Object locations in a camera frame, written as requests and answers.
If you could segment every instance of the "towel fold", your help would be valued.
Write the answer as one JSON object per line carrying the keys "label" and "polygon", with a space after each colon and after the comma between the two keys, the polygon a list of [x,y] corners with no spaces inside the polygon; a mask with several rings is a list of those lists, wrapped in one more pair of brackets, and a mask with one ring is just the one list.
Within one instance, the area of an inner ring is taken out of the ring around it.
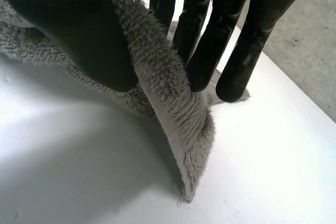
{"label": "towel fold", "polygon": [[[115,92],[85,76],[70,58],[6,2],[0,0],[0,51],[11,59],[57,66],[90,89],[108,96],[127,111],[160,121],[181,171],[186,201],[192,201],[214,140],[209,107],[220,103],[215,93],[219,73],[202,93],[190,90],[183,64],[162,27],[140,0],[111,0],[139,78],[126,93]],[[240,101],[249,98],[246,91]]]}

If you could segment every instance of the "white table surface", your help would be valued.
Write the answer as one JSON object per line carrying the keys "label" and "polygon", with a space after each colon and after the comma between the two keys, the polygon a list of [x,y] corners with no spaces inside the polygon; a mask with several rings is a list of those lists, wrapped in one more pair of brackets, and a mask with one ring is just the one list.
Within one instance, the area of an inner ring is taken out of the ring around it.
{"label": "white table surface", "polygon": [[336,223],[335,123],[264,54],[248,88],[213,108],[208,167],[181,204],[156,122],[0,57],[0,223]]}

